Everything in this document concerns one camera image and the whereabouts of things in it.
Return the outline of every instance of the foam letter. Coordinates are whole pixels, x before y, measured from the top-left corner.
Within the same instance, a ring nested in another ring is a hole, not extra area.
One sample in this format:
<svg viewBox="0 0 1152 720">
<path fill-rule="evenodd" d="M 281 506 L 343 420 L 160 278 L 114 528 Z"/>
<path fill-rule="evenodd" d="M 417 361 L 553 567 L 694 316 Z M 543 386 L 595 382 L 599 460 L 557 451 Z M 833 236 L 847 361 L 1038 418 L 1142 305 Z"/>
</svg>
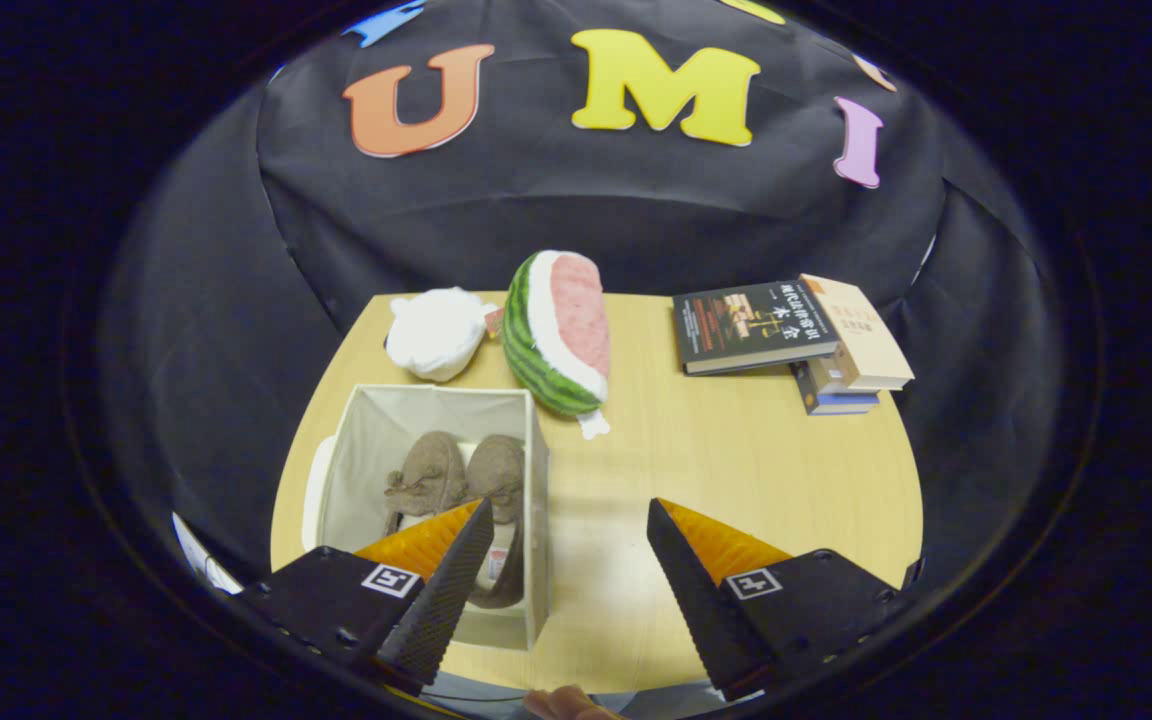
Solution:
<svg viewBox="0 0 1152 720">
<path fill-rule="evenodd" d="M 749 0 L 719 0 L 719 1 L 721 1 L 722 5 L 730 5 L 732 8 L 736 8 L 737 10 L 745 10 L 745 13 L 755 15 L 756 18 L 767 20 L 768 23 L 776 23 L 779 26 L 785 24 L 785 18 L 782 18 L 780 14 L 776 14 L 772 9 L 764 8 L 764 6 L 761 5 L 750 3 Z"/>
<path fill-rule="evenodd" d="M 573 114 L 573 124 L 586 129 L 628 129 L 637 118 L 626 109 L 626 90 L 643 109 L 652 129 L 664 129 L 695 97 L 694 109 L 679 127 L 698 141 L 745 146 L 753 134 L 745 128 L 749 81 L 758 63 L 728 50 L 696 51 L 677 71 L 646 38 L 623 29 L 586 29 L 573 45 L 589 53 L 589 97 Z"/>
<path fill-rule="evenodd" d="M 362 36 L 362 41 L 358 44 L 358 47 L 374 45 L 381 37 L 396 31 L 396 29 L 406 24 L 408 20 L 415 18 L 416 15 L 419 15 L 422 10 L 424 10 L 424 5 L 425 0 L 412 0 L 410 3 L 400 5 L 397 8 L 392 10 L 385 10 L 385 13 L 371 15 L 370 18 L 363 20 L 361 23 L 356 24 L 356 26 L 351 26 L 340 35 L 356 32 Z"/>
<path fill-rule="evenodd" d="M 846 97 L 835 97 L 833 101 L 842 108 L 846 134 L 842 158 L 833 161 L 833 170 L 864 187 L 878 187 L 874 161 L 878 158 L 878 128 L 882 127 L 882 120 L 870 113 L 864 105 L 847 100 Z"/>
<path fill-rule="evenodd" d="M 348 86 L 353 143 L 372 158 L 397 158 L 438 147 L 465 131 L 479 111 L 479 63 L 494 53 L 492 45 L 470 45 L 433 55 L 429 67 L 444 70 L 444 107 L 424 123 L 397 120 L 397 82 L 410 65 L 380 70 Z"/>
<path fill-rule="evenodd" d="M 892 85 L 892 81 L 884 76 L 882 70 L 878 69 L 877 65 L 870 63 L 869 60 L 861 58 L 861 55 L 851 54 L 851 60 L 856 61 L 856 67 L 861 68 L 861 73 L 865 73 L 870 79 L 877 82 L 879 86 L 887 88 L 892 92 L 896 92 L 896 86 Z"/>
</svg>

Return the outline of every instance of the white stuffed toy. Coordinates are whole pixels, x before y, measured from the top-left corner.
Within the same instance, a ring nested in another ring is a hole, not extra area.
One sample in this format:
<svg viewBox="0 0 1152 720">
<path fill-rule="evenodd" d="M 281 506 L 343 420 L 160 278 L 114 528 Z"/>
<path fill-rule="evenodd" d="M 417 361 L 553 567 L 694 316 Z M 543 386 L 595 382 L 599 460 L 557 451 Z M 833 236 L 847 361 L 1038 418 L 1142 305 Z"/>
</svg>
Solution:
<svg viewBox="0 0 1152 720">
<path fill-rule="evenodd" d="M 470 364 L 488 327 L 484 316 L 497 306 L 452 287 L 412 300 L 399 297 L 389 310 L 394 313 L 385 339 L 389 359 L 426 381 L 447 382 Z"/>
</svg>

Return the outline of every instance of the yellow letter m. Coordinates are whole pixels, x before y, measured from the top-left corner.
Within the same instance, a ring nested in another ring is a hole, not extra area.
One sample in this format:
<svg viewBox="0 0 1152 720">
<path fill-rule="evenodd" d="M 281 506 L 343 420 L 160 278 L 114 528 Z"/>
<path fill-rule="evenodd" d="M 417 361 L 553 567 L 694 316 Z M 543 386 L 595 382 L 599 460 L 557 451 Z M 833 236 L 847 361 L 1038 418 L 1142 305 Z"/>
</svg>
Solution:
<svg viewBox="0 0 1152 720">
<path fill-rule="evenodd" d="M 753 60 L 704 47 L 672 70 L 645 37 L 624 29 L 586 29 L 573 36 L 573 45 L 589 53 L 589 98 L 573 114 L 576 127 L 632 127 L 637 118 L 626 108 L 628 90 L 658 131 L 695 97 L 691 115 L 679 124 L 685 136 L 736 146 L 753 139 L 745 128 L 749 81 L 761 69 Z"/>
</svg>

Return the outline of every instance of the book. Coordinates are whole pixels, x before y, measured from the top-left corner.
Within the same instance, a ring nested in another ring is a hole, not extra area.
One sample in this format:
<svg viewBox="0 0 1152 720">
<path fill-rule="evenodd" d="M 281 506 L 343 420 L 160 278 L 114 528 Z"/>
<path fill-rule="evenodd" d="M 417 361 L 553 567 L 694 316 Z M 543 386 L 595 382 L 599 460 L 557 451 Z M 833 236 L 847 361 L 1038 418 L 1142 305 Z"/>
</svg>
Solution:
<svg viewBox="0 0 1152 720">
<path fill-rule="evenodd" d="M 680 295 L 673 321 L 690 376 L 780 365 L 838 349 L 838 329 L 801 281 Z"/>
<path fill-rule="evenodd" d="M 859 287 L 827 278 L 799 275 L 829 323 L 838 328 L 832 358 L 849 391 L 900 389 L 914 379 L 905 355 Z"/>
<path fill-rule="evenodd" d="M 794 379 L 799 384 L 803 409 L 808 415 L 864 415 L 878 406 L 878 393 L 821 393 L 812 379 L 806 363 L 791 365 Z"/>
<path fill-rule="evenodd" d="M 838 365 L 835 357 L 812 357 L 806 359 L 806 370 L 812 373 L 812 382 L 817 386 L 817 392 L 829 393 L 829 395 L 864 395 L 864 393 L 876 392 L 877 388 L 850 388 L 842 381 L 842 367 Z"/>
</svg>

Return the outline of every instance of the brown shoe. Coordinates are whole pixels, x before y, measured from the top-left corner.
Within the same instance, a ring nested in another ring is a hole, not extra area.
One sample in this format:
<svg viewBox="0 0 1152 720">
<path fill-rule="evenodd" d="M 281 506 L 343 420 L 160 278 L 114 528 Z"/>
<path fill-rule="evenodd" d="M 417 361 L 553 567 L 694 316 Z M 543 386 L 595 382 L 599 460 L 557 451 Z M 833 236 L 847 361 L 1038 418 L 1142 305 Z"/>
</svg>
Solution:
<svg viewBox="0 0 1152 720">
<path fill-rule="evenodd" d="M 468 497 L 492 500 L 492 518 L 513 523 L 522 514 L 522 441 L 508 435 L 488 435 L 473 448 L 465 469 Z"/>
<path fill-rule="evenodd" d="M 465 461 L 456 438 L 448 433 L 422 434 L 407 453 L 403 469 L 385 479 L 385 507 L 391 515 L 385 533 L 397 530 L 396 515 L 430 515 L 465 501 Z"/>
<path fill-rule="evenodd" d="M 522 600 L 522 547 L 524 547 L 524 513 L 522 511 L 522 473 L 525 454 L 522 441 L 508 435 L 488 435 L 473 448 L 465 468 L 467 495 L 490 498 L 492 518 L 497 523 L 517 523 L 513 541 L 491 589 L 475 588 L 470 602 L 479 607 L 509 607 Z"/>
</svg>

